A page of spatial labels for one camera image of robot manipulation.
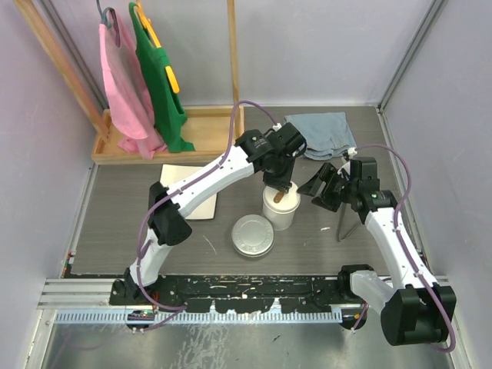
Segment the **round metal tin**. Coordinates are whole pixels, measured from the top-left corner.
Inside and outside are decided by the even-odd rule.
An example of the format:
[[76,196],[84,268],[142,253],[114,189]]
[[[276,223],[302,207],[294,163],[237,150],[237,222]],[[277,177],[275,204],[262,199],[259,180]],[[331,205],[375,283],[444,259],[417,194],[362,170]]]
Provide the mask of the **round metal tin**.
[[243,258],[260,259],[266,256],[274,248],[274,244],[251,245],[251,244],[233,244],[233,249]]

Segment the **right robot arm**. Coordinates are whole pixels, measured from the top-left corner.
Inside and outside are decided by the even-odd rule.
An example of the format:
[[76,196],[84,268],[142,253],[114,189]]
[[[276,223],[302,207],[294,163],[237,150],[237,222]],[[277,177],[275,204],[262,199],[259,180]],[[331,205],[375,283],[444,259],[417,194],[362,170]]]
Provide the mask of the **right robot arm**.
[[351,206],[377,243],[390,273],[385,282],[365,264],[345,265],[338,275],[340,299],[361,298],[380,316],[381,328],[392,346],[429,344],[450,353],[456,347],[452,318],[457,303],[454,290],[439,284],[413,246],[401,217],[402,202],[380,187],[377,161],[358,157],[354,148],[346,163],[325,163],[298,193],[312,204],[336,212]]

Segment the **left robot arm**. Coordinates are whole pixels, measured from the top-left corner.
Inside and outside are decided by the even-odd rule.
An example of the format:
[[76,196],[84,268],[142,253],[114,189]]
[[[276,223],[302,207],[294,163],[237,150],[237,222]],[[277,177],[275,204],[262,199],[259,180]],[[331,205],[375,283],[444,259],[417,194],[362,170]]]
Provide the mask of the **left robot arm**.
[[304,136],[290,123],[265,133],[248,130],[224,154],[187,178],[168,186],[155,182],[138,232],[136,259],[124,277],[113,283],[109,303],[152,304],[166,311],[182,311],[176,303],[158,302],[154,294],[163,280],[160,269],[166,257],[191,236],[186,218],[219,191],[258,172],[265,185],[289,191],[295,160],[306,148]]

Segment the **white cylindrical container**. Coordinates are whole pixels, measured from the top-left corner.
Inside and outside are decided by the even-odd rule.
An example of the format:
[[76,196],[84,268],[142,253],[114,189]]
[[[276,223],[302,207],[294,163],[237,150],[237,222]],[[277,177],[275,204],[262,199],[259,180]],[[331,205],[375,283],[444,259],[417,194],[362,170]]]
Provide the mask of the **white cylindrical container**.
[[271,222],[275,231],[284,231],[288,229],[293,220],[294,214],[299,207],[300,202],[278,202],[263,203],[263,215]]

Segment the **metal tongs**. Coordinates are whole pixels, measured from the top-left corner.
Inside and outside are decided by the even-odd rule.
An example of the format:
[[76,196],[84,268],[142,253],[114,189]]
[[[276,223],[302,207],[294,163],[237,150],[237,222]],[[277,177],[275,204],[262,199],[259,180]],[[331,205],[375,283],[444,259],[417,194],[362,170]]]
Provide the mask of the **metal tongs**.
[[350,227],[346,225],[347,205],[342,204],[337,222],[335,238],[337,242],[342,242],[349,238],[361,225],[359,220],[356,220]]

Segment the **white lid brown handle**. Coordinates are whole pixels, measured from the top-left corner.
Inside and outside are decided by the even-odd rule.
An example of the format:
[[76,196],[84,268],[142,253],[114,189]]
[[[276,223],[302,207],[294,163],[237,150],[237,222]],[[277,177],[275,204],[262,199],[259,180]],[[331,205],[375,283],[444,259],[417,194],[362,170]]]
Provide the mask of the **white lid brown handle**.
[[287,214],[295,211],[301,203],[298,186],[292,181],[287,192],[266,186],[263,191],[264,206],[277,214]]

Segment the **round metal tin lid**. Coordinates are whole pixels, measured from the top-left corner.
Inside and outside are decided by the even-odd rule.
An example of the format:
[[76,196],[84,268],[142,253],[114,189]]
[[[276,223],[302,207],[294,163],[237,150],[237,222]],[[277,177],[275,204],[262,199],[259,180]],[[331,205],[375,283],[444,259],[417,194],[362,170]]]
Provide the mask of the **round metal tin lid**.
[[266,245],[274,243],[274,229],[270,221],[250,214],[240,218],[231,230],[232,244]]

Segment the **blue cloth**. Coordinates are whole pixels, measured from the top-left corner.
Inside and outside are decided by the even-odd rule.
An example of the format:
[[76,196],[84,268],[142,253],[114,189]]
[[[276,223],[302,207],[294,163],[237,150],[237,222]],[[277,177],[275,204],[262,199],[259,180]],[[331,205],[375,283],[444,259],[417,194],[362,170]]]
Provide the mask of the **blue cloth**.
[[344,112],[285,115],[307,143],[304,156],[314,161],[328,161],[357,146]]

